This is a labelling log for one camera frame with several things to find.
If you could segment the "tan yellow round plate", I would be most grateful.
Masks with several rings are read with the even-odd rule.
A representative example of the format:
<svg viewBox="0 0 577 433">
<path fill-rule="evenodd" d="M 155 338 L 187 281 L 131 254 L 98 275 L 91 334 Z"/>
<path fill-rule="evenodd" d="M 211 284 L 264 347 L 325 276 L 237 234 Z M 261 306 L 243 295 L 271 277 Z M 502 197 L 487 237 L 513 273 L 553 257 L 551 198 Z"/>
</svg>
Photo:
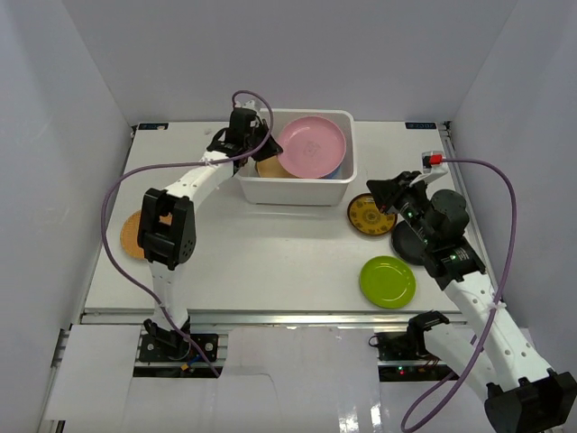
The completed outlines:
<svg viewBox="0 0 577 433">
<path fill-rule="evenodd" d="M 262 161 L 256 161 L 255 170 L 262 178 L 294 179 L 294 176 L 280 164 L 277 156 L 272 156 Z"/>
</svg>

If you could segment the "pink round plate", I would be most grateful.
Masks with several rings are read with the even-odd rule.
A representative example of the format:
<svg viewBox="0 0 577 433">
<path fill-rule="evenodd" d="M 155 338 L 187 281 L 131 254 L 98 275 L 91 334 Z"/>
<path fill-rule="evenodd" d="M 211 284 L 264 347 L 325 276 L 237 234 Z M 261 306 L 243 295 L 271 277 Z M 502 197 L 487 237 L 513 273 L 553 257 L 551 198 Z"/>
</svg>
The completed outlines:
<svg viewBox="0 0 577 433">
<path fill-rule="evenodd" d="M 279 163 L 301 179 L 331 179 L 346 154 L 343 131 L 332 121 L 310 115 L 288 123 L 279 133 Z"/>
</svg>

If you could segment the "blue round plate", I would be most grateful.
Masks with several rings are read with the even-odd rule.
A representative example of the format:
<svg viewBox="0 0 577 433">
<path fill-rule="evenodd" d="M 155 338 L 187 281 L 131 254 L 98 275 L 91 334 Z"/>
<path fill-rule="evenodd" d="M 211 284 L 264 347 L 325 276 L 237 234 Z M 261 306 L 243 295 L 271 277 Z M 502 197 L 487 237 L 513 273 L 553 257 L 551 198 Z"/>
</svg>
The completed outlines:
<svg viewBox="0 0 577 433">
<path fill-rule="evenodd" d="M 325 180 L 345 180 L 351 176 L 353 169 L 351 168 L 351 163 L 349 161 L 343 160 L 342 163 L 331 171 L 329 174 L 324 176 Z"/>
</svg>

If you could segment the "black round plate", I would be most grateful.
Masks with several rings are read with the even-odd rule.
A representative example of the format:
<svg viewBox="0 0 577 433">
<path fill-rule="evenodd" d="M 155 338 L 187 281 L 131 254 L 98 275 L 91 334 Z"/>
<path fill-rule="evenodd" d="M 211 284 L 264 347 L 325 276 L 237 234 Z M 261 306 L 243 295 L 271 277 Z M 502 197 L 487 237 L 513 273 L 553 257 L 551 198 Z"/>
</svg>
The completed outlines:
<svg viewBox="0 0 577 433">
<path fill-rule="evenodd" d="M 406 263 L 423 266 L 425 245 L 406 221 L 398 223 L 391 232 L 392 249 Z"/>
</svg>

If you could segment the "lime green round plate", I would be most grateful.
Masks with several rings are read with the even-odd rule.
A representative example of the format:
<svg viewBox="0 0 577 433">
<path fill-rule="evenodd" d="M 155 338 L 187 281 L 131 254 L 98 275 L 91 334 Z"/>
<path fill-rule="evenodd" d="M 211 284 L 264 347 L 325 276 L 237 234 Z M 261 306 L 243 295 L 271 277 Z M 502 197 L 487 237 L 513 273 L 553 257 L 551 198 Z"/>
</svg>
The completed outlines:
<svg viewBox="0 0 577 433">
<path fill-rule="evenodd" d="M 366 262 L 360 271 L 362 295 L 383 309 L 401 309 L 408 305 L 417 291 L 417 281 L 409 266 L 392 256 L 377 256 Z"/>
</svg>

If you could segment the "orange woven round plate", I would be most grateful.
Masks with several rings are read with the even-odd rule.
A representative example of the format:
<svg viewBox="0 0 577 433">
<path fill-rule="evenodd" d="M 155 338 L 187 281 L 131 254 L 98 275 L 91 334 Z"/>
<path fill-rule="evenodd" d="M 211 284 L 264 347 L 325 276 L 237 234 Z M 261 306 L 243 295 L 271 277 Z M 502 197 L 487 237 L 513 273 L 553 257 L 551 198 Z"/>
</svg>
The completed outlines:
<svg viewBox="0 0 577 433">
<path fill-rule="evenodd" d="M 128 257 L 143 261 L 145 259 L 144 251 L 137 242 L 140 222 L 141 211 L 134 212 L 125 220 L 120 234 L 120 243 Z"/>
</svg>

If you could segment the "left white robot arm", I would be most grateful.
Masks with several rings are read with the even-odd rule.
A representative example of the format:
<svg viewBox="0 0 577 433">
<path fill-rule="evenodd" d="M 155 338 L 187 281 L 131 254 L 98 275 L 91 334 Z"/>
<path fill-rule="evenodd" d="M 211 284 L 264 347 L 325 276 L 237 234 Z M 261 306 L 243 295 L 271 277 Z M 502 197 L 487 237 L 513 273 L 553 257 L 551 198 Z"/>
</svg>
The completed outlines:
<svg viewBox="0 0 577 433">
<path fill-rule="evenodd" d="M 196 212 L 247 163 L 247 152 L 255 161 L 282 153 L 254 100 L 234 107 L 228 126 L 213 136 L 198 167 L 143 196 L 137 244 L 149 264 L 152 292 L 160 300 L 144 328 L 169 359 L 183 359 L 190 352 L 189 315 L 179 279 L 180 266 L 196 247 Z"/>
</svg>

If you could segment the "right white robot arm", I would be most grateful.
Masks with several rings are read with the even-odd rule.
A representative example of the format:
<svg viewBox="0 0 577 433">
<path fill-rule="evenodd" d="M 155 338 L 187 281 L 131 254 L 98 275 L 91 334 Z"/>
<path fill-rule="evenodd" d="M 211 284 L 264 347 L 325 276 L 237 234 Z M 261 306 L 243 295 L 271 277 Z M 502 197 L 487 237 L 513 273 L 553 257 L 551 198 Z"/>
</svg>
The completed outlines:
<svg viewBox="0 0 577 433">
<path fill-rule="evenodd" d="M 458 307 L 478 351 L 437 311 L 409 321 L 407 347 L 417 359 L 443 360 L 477 393 L 497 432 L 542 432 L 561 426 L 576 400 L 576 381 L 534 349 L 493 288 L 485 264 L 464 236 L 470 218 L 459 193 L 426 194 L 417 171 L 366 183 L 382 214 L 403 217 L 423 246 L 426 271 Z"/>
</svg>

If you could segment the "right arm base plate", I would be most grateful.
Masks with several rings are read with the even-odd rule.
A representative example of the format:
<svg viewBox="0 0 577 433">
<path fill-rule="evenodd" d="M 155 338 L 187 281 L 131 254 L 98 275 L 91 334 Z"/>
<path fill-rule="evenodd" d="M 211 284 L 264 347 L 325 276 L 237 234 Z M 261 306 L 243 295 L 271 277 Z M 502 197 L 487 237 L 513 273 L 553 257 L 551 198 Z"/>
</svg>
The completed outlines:
<svg viewBox="0 0 577 433">
<path fill-rule="evenodd" d="M 368 346 L 377 351 L 381 382 L 440 382 L 458 375 L 438 357 L 425 351 L 419 338 L 424 322 L 411 318 L 406 325 L 375 331 Z"/>
</svg>

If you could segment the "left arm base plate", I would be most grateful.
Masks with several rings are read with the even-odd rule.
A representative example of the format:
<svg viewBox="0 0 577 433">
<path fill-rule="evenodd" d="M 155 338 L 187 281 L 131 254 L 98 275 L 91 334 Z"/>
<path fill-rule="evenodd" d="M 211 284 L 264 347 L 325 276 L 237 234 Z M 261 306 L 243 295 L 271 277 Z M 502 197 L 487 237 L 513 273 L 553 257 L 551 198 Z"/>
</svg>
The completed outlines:
<svg viewBox="0 0 577 433">
<path fill-rule="evenodd" d="M 200 333 L 190 337 L 203 350 L 206 358 L 218 373 L 222 372 L 219 361 L 220 336 Z M 142 332 L 135 357 L 133 376 L 157 379 L 216 379 L 217 376 L 196 348 L 181 341 L 177 349 L 164 347 L 146 332 Z"/>
</svg>

